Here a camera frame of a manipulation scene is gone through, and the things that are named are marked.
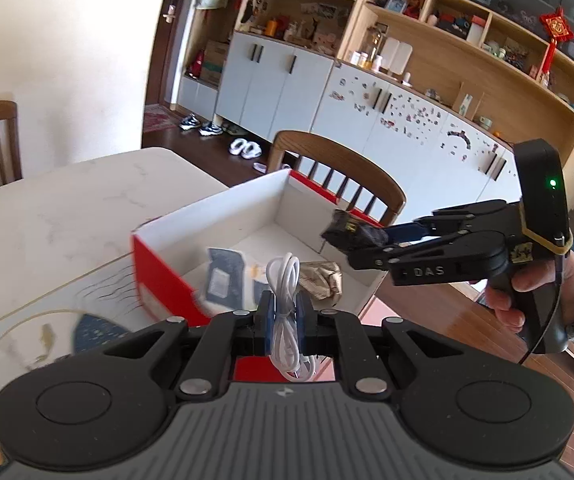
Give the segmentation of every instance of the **screw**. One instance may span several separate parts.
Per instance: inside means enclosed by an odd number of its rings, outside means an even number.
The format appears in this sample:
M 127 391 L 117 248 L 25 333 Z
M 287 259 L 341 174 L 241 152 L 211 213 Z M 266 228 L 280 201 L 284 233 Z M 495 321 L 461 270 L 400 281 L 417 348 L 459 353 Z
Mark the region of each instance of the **screw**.
M 202 395 L 211 390 L 211 383 L 205 379 L 187 379 L 180 385 L 180 391 L 187 395 Z
M 387 390 L 387 383 L 378 377 L 364 377 L 356 381 L 356 389 L 363 394 L 382 394 Z

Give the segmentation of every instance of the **wooden floor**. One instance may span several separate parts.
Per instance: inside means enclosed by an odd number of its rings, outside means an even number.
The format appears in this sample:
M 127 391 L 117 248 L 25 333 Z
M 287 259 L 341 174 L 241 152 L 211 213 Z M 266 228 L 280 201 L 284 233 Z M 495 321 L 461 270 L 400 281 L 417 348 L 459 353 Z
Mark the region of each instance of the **wooden floor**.
M 197 131 L 183 133 L 179 128 L 170 128 L 144 134 L 142 146 L 173 150 L 227 186 L 260 176 L 252 167 L 253 161 L 229 154 L 231 141 L 232 137 L 227 134 L 201 137 Z M 265 144 L 263 157 L 259 159 L 262 163 L 266 162 L 268 148 Z M 376 295 L 405 319 L 475 348 L 511 361 L 518 361 L 525 352 L 523 342 L 504 330 L 493 314 L 452 286 L 394 287 L 385 280 Z M 570 356 L 532 356 L 526 365 L 557 380 L 574 399 L 574 360 Z M 574 434 L 562 461 L 574 472 Z

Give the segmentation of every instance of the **charging cable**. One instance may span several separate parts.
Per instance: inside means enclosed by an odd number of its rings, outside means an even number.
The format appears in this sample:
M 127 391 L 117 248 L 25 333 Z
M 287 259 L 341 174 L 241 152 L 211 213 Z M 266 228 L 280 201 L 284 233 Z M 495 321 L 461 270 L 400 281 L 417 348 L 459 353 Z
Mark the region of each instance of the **charging cable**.
M 290 381 L 304 383 L 316 374 L 316 357 L 304 356 L 298 348 L 296 305 L 294 295 L 301 273 L 301 263 L 291 253 L 275 258 L 265 269 L 267 282 L 276 296 L 270 359 L 278 371 Z

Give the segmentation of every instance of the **door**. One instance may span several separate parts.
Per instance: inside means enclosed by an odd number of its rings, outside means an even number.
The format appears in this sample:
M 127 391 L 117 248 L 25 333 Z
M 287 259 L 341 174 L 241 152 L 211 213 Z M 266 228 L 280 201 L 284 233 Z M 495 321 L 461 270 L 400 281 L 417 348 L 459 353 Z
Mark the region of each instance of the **door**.
M 267 137 L 270 142 L 281 130 L 311 130 L 333 64 L 330 58 L 300 48 L 294 49 L 283 93 Z
M 391 85 L 369 134 L 363 155 L 387 171 L 408 193 L 449 115 L 448 112 L 402 88 Z
M 500 148 L 491 164 L 488 175 L 490 180 L 478 197 L 477 202 L 500 198 L 507 203 L 518 202 L 522 196 L 521 183 L 518 180 L 516 162 L 511 150 Z
M 240 126 L 269 138 L 278 101 L 289 73 L 294 47 L 270 40 L 256 40 L 259 49 Z
M 428 216 L 434 209 L 473 203 L 490 180 L 494 154 L 502 147 L 452 114 L 408 190 L 397 223 Z
M 176 14 L 179 11 L 180 2 L 182 0 L 163 0 L 163 6 L 158 15 L 158 27 L 151 50 L 145 94 L 145 104 L 147 105 L 163 102 L 163 81 L 167 80 L 167 72 L 169 71 L 173 44 L 172 32 L 176 30 Z
M 240 124 L 247 91 L 257 67 L 256 59 L 262 40 L 246 34 L 234 34 L 222 72 L 216 113 Z
M 340 63 L 331 71 L 312 133 L 363 153 L 389 83 Z

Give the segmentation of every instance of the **cardboard box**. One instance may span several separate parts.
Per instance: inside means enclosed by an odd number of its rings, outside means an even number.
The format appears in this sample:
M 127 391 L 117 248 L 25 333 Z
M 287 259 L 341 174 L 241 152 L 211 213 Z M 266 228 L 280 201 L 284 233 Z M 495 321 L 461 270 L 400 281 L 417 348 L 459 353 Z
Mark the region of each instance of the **cardboard box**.
M 190 326 L 219 312 L 199 304 L 205 286 L 208 247 L 231 248 L 265 266 L 285 253 L 302 262 L 330 260 L 343 271 L 343 295 L 334 306 L 358 315 L 385 277 L 377 270 L 353 270 L 347 258 L 320 234 L 336 203 L 317 184 L 283 170 L 193 203 L 137 229 L 132 235 L 138 290 L 156 319 L 183 316 Z M 329 308 L 325 301 L 315 308 Z
M 207 42 L 200 76 L 202 81 L 216 86 L 221 83 L 222 68 L 225 66 L 228 50 L 229 45 L 227 43 L 211 40 Z

